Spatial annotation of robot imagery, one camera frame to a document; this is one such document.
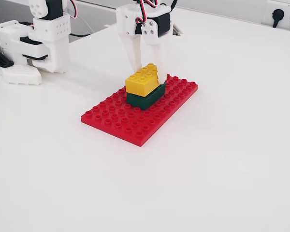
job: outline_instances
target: red lego baseplate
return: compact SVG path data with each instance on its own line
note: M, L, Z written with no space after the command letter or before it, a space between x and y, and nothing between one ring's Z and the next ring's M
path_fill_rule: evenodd
M166 93L149 109L126 104L125 87L81 116L81 121L142 146L197 90L195 82L168 75Z

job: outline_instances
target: white table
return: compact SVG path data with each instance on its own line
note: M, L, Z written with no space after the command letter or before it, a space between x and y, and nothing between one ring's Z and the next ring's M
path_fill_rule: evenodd
M38 87L0 78L0 232L290 232L290 32L174 15L199 90L141 148L80 122L132 73L115 27Z

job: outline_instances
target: yellow lego brick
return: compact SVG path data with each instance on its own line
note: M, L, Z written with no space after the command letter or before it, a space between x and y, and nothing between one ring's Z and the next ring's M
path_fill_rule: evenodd
M126 92L146 97L159 86L157 67L148 64L126 80Z

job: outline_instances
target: stacked lego bricks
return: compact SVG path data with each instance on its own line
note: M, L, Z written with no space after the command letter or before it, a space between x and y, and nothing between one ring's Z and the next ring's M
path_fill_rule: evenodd
M168 76L164 85L164 96L147 110L127 104L124 87L87 111L81 116L81 121L142 146L198 90L195 82L180 80L176 76Z
M165 94L166 85L159 84L157 73L157 67L148 64L126 80L128 104L147 110Z

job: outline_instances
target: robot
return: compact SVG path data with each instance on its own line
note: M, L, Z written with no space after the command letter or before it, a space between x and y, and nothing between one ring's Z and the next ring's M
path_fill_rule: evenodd
M116 9L118 34L126 49L134 72L142 68L141 37L146 45L152 47L158 69L158 82L164 84L167 77L168 41L173 35L174 24L171 12L177 4L171 6L161 0L133 0Z
M16 84L39 85L38 69L51 73L64 73L69 66L70 17L63 11L68 0L29 0L34 16L32 25L16 20L0 24L1 52L10 65L0 67L4 81Z

